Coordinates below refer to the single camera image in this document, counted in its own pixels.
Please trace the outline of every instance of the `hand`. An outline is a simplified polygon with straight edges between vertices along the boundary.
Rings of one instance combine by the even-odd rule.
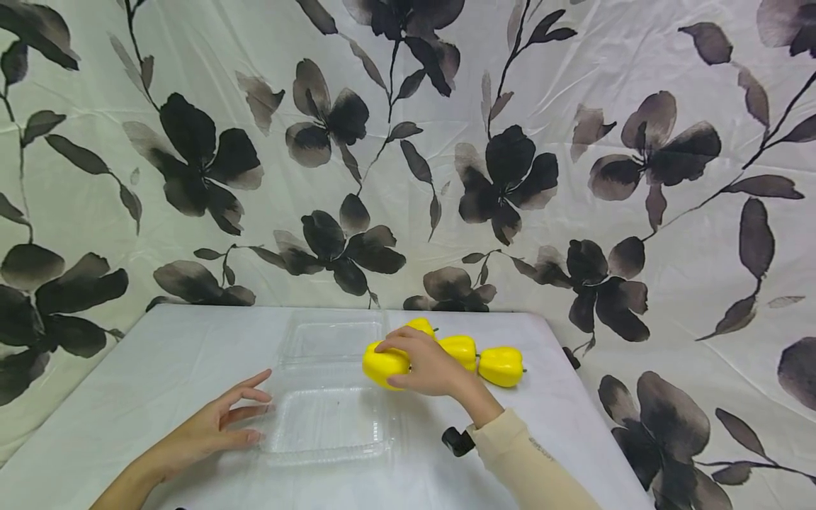
[[[250,429],[227,430],[227,426],[262,415],[268,407],[230,408],[241,399],[268,404],[272,397],[256,386],[263,383],[271,374],[272,371],[267,369],[236,384],[144,452],[137,462],[158,477],[159,481],[166,481],[217,451],[240,450],[253,446],[261,439],[260,432]]]
[[[430,335],[409,326],[392,331],[377,346],[376,352],[395,348],[405,351],[410,359],[410,373],[393,375],[388,383],[394,388],[409,389],[423,395],[439,397],[455,395],[474,381],[473,373],[465,370]]]

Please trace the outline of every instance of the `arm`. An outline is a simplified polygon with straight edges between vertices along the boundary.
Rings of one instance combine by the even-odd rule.
[[[272,398],[255,386],[271,370],[236,384],[225,394],[202,407],[195,415],[170,432],[167,437],[131,462],[91,506],[91,510],[139,510],[150,492],[190,465],[222,450],[238,450],[254,445],[261,438],[255,430],[228,430],[234,424],[261,415],[266,406],[232,409],[241,399],[269,403]]]
[[[430,336],[403,327],[377,350],[408,353],[411,372],[388,383],[425,395],[448,395],[468,412],[468,428],[488,471],[508,488],[521,510],[600,510],[592,496],[505,410],[472,372],[464,369]]]

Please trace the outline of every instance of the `black clip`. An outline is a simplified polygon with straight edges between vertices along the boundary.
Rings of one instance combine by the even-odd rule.
[[[456,427],[445,430],[445,433],[442,434],[442,442],[456,457],[461,457],[476,448],[476,443],[473,442],[468,431],[460,433]]]

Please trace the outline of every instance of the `left hand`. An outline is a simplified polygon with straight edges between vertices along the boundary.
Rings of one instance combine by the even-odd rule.
[[[231,409],[241,399],[268,404],[272,397],[257,389],[272,371],[267,369],[230,388],[201,408],[137,459],[143,469],[159,481],[167,481],[190,465],[222,450],[241,450],[260,441],[260,432],[251,429],[227,430],[227,426],[264,414],[268,406]]]

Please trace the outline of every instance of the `white tablecloth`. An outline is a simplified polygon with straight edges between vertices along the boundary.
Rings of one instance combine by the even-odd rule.
[[[144,316],[0,469],[3,508],[87,509],[133,458],[203,404],[273,363],[292,308],[162,305]],[[418,313],[387,312],[392,326]],[[528,373],[496,390],[605,510],[650,508],[547,323],[520,313],[424,313],[439,334],[479,349],[510,344]],[[476,452],[441,443],[466,414],[450,399],[415,396],[404,453],[393,463],[273,470],[254,452],[216,456],[154,491],[146,508],[514,508]]]

